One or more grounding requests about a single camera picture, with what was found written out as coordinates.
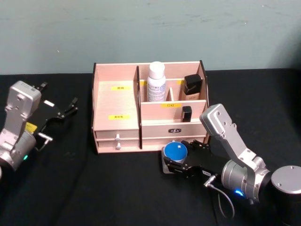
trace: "black table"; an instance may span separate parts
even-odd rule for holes
[[[270,170],[301,166],[301,79],[298,71],[208,71],[210,104],[223,103],[246,145]],[[78,114],[49,128],[55,140],[29,155],[0,185],[1,226],[213,226],[210,193],[198,178],[161,172],[158,152],[96,154],[91,137],[91,74],[0,76],[0,128],[8,88],[16,81],[49,82],[44,98],[65,107],[79,98]],[[220,144],[212,151],[226,156]],[[211,192],[219,225],[272,225],[232,196],[236,216],[224,219]]]

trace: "wooden organizer box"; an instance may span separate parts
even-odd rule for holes
[[[164,64],[164,102],[147,102],[150,63],[94,65],[92,130],[98,153],[159,151],[172,140],[207,143],[199,120],[208,107],[202,61]],[[196,73],[203,78],[200,99],[179,100],[184,77]],[[181,122],[183,106],[192,108],[191,122]]]

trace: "blue lid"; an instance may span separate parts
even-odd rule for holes
[[[165,146],[164,155],[173,161],[182,160],[187,156],[187,148],[180,142],[171,142]]]

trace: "yellow label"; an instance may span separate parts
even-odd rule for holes
[[[178,81],[177,81],[177,84],[178,84],[178,85],[184,84],[184,80],[178,80]]]
[[[161,104],[161,107],[181,107],[182,104]]]
[[[130,119],[129,114],[109,115],[109,120],[127,120]]]
[[[112,86],[111,90],[131,90],[130,86]]]
[[[25,129],[30,132],[30,133],[34,133],[37,129],[37,126],[36,125],[33,125],[29,122],[26,123],[26,126],[25,126]]]
[[[140,86],[146,86],[147,85],[147,81],[140,81]]]

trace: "teal wall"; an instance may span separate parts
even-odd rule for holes
[[[1,0],[0,74],[155,60],[299,67],[300,24],[299,0]]]

